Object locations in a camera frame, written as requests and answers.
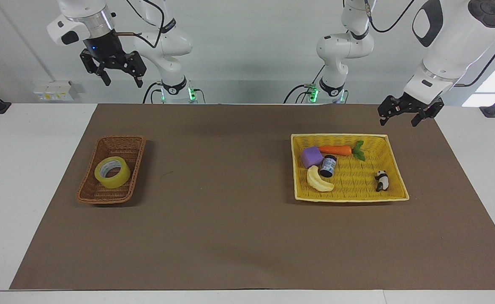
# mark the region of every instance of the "bottle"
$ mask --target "bottle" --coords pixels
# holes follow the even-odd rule
[[[334,175],[334,168],[336,167],[337,161],[338,158],[336,158],[336,156],[333,155],[325,156],[319,174],[322,177],[326,177],[327,179],[332,177],[332,175]]]

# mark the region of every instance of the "yellow basket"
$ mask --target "yellow basket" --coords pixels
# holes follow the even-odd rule
[[[336,170],[330,179],[335,185],[332,192],[319,192],[307,183],[307,169],[300,154],[313,146],[354,146],[364,141],[362,150],[366,161],[354,156],[338,156]],[[292,165],[294,172],[294,196],[310,202],[390,202],[406,201],[409,194],[398,170],[387,135],[376,134],[292,134]],[[388,174],[388,191],[376,192],[375,174],[384,170]]]

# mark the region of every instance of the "purple block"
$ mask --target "purple block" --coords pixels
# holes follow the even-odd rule
[[[323,155],[317,147],[304,149],[300,157],[306,169],[309,169],[311,166],[318,166],[323,162]]]

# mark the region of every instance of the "panda figurine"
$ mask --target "panda figurine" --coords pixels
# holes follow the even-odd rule
[[[388,190],[388,175],[386,174],[386,171],[377,171],[375,179],[377,180],[377,188],[375,191],[380,192]]]

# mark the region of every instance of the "brown wicker basket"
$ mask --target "brown wicker basket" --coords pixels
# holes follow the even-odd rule
[[[93,150],[90,165],[77,193],[77,200],[85,204],[120,204],[127,202],[135,189],[145,145],[146,140],[142,136],[105,136],[101,138]],[[99,162],[111,156],[123,158],[131,170],[131,177],[128,181],[116,189],[103,187],[93,174]],[[112,169],[107,176],[113,176],[118,171],[120,171],[120,168]]]

